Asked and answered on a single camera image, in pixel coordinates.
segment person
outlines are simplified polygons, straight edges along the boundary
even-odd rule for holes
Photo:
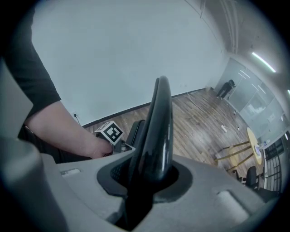
[[[221,90],[217,94],[217,99],[219,98],[219,96],[222,94],[223,91],[224,91],[224,93],[221,95],[221,100],[224,99],[224,97],[228,94],[228,92],[230,92],[231,89],[234,87],[236,87],[236,86],[235,86],[235,82],[233,80],[229,80],[228,82],[224,83]]]
[[[34,7],[6,41],[4,61],[33,103],[19,138],[33,143],[56,163],[101,158],[112,145],[81,127],[61,103],[56,88],[32,44]]]

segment wooden table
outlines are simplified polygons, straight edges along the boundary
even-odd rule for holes
[[[219,160],[223,160],[223,159],[230,158],[233,167],[230,168],[228,171],[231,171],[235,167],[243,164],[246,160],[248,160],[249,158],[251,158],[253,155],[255,156],[258,164],[262,164],[262,155],[261,154],[258,154],[256,152],[256,149],[255,149],[255,146],[258,145],[258,141],[257,141],[257,139],[256,139],[253,131],[251,131],[251,129],[249,127],[246,129],[246,132],[247,132],[247,137],[249,139],[247,142],[240,143],[240,144],[236,144],[236,145],[229,146],[229,147],[224,147],[222,150],[228,149],[228,155],[227,156],[224,156],[224,157],[221,157],[219,159],[215,159],[214,161],[217,162]],[[247,146],[246,148],[243,148],[243,149],[241,149],[241,150],[239,150],[239,151],[234,152],[234,153],[231,154],[231,150],[234,147],[239,147],[239,146],[245,145],[245,144],[249,144],[249,146]],[[244,160],[242,160],[241,162],[239,162],[238,154],[240,154],[241,152],[244,152],[244,151],[246,151],[248,149],[251,149],[252,150],[252,153],[248,157],[246,157]]]

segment glass wall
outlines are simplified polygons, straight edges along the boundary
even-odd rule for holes
[[[232,79],[236,87],[226,100],[236,109],[262,144],[271,143],[289,126],[284,112],[270,89],[249,69],[230,59],[217,84],[218,92]]]

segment wooden floor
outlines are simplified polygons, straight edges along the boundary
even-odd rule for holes
[[[189,95],[192,101],[206,111],[211,118],[194,105],[187,94],[173,98],[173,153],[206,164],[216,165],[213,161],[215,158],[228,154],[228,149],[221,151],[223,147],[248,140],[246,134],[247,124],[238,114],[233,114],[234,109],[227,105],[225,100],[217,99],[213,90],[209,92],[201,90]],[[114,120],[123,129],[125,133],[123,139],[126,140],[134,121],[146,119],[148,110],[149,106],[146,106],[107,121]],[[92,133],[107,121],[86,129]],[[221,125],[228,127],[226,128],[227,133],[222,130]],[[240,161],[250,155],[250,153],[250,150],[241,153],[239,156]],[[254,156],[236,169],[240,176],[245,177],[247,170],[251,166],[256,166],[257,172],[262,173],[263,164],[259,165]],[[228,170],[232,165],[229,159],[224,159],[218,162],[218,167]]]

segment ceiling light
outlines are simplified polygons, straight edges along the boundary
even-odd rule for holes
[[[258,85],[258,87],[263,91],[264,94],[266,94],[266,92]]]
[[[246,73],[245,72],[243,72],[242,70],[240,70],[243,74],[245,74],[246,75]],[[248,78],[250,78],[248,75],[246,75]]]
[[[256,86],[254,86],[253,84],[252,84],[252,86],[257,90],[257,91],[259,91],[258,89],[257,89],[257,87]]]
[[[238,72],[238,74],[241,75],[239,72]],[[241,75],[241,76],[242,76],[243,78],[245,78],[243,75]],[[246,78],[245,78],[245,79],[246,79]]]
[[[264,59],[259,57],[256,53],[252,53],[255,57],[257,57],[259,60],[261,60],[269,69],[271,69],[272,72],[276,72],[275,69],[273,69]]]

